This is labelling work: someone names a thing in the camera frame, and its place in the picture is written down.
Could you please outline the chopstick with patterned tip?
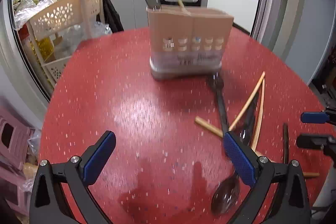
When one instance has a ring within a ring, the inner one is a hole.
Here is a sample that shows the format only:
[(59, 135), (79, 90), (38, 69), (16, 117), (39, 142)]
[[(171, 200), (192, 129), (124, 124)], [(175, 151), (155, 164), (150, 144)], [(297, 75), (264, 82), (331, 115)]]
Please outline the chopstick with patterned tip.
[(254, 99), (256, 93), (258, 92), (263, 80), (265, 77), (265, 71), (261, 74), (257, 84), (255, 85), (252, 93), (250, 94), (250, 96), (248, 97), (247, 101), (245, 102), (245, 104), (243, 105), (242, 109), (240, 110), (240, 112), (238, 113), (237, 117), (235, 118), (235, 120), (232, 122), (232, 124), (230, 125), (228, 131), (232, 131), (237, 123), (240, 121), (240, 119), (242, 118), (242, 116), (245, 114), (246, 110), (248, 109), (248, 107), (250, 106), (252, 100)]

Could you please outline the beige utensil holder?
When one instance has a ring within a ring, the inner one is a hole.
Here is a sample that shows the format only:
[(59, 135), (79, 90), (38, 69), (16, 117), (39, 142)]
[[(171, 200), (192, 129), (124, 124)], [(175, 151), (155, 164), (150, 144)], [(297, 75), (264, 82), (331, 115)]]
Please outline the beige utensil holder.
[(147, 8), (150, 69), (157, 80), (207, 75), (222, 67), (233, 16), (206, 7)]

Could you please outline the pink plastic stool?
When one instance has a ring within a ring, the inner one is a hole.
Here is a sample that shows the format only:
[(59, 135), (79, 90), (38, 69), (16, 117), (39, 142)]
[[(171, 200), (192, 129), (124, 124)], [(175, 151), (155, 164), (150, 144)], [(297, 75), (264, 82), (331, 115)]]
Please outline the pink plastic stool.
[(35, 129), (21, 123), (7, 110), (1, 108), (1, 155), (18, 170), (23, 168), (26, 160), (28, 140)]

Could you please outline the black chopstick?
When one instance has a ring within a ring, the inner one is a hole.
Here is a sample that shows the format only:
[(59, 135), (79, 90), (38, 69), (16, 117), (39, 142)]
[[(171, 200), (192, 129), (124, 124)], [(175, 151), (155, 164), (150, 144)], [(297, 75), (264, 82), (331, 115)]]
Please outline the black chopstick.
[(289, 162), (289, 138), (288, 138), (288, 125), (283, 123), (282, 126), (283, 132), (283, 163), (288, 164)]

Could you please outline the beige plastic storage cart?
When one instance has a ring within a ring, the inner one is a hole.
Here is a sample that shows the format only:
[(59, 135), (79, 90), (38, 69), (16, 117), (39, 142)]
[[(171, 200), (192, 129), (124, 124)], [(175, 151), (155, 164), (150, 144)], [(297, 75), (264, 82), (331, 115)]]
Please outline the beige plastic storage cart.
[(34, 50), (52, 87), (55, 87), (57, 80), (62, 75), (69, 57), (47, 63), (37, 42), (51, 35), (57, 35), (76, 24), (83, 24), (84, 33), (88, 39), (92, 39), (91, 22), (96, 19), (97, 15), (100, 15), (100, 19), (104, 20), (102, 0), (58, 0), (27, 21), (26, 25)]

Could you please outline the clear plastic bag on cart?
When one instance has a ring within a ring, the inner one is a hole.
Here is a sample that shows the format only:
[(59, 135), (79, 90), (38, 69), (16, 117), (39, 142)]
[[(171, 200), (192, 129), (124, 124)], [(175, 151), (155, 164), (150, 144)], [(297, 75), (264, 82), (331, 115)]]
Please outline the clear plastic bag on cart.
[(34, 15), (53, 3), (53, 0), (41, 0), (37, 4), (33, 0), (23, 1), (14, 15), (14, 29), (20, 30)]

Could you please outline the black hanging apron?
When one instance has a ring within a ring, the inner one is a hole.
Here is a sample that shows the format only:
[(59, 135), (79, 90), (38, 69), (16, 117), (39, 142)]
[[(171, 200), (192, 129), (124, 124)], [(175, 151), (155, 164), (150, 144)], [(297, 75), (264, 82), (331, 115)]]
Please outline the black hanging apron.
[(120, 16), (111, 0), (102, 0), (102, 9), (104, 12), (105, 23), (109, 25), (111, 31), (113, 33), (124, 31)]

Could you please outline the dark translucent spoon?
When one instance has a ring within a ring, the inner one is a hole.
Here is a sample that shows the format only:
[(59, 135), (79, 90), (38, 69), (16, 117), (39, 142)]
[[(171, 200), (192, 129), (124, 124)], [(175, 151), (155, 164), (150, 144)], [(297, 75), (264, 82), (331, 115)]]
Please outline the dark translucent spoon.
[(226, 133), (229, 131), (229, 125), (227, 120), (226, 106), (223, 97), (224, 81), (219, 72), (209, 75), (207, 81), (217, 101), (222, 132)]
[(160, 10), (161, 3), (159, 0), (145, 0), (147, 7), (152, 10)]
[[(239, 135), (243, 144), (249, 145), (253, 129), (255, 126), (255, 110), (259, 98), (259, 93), (256, 93), (251, 104), (245, 112), (244, 122), (240, 130), (235, 130), (236, 135)], [(240, 194), (240, 182), (237, 172), (222, 181), (215, 191), (211, 201), (211, 212), (214, 215), (225, 214), (234, 206)]]

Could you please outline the plain wooden chopstick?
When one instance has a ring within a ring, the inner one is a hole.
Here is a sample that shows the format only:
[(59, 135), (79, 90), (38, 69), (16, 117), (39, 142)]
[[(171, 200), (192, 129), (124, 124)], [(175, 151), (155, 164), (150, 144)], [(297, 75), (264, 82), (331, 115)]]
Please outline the plain wooden chopstick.
[(251, 144), (251, 148), (253, 151), (256, 151), (256, 147), (259, 141), (259, 135), (261, 131), (261, 124), (263, 119), (263, 111), (264, 111), (264, 97), (265, 97), (265, 80), (262, 81), (262, 87), (261, 87), (261, 100), (260, 100), (260, 107), (259, 107), (259, 113), (255, 128), (255, 133), (253, 135), (253, 140)]

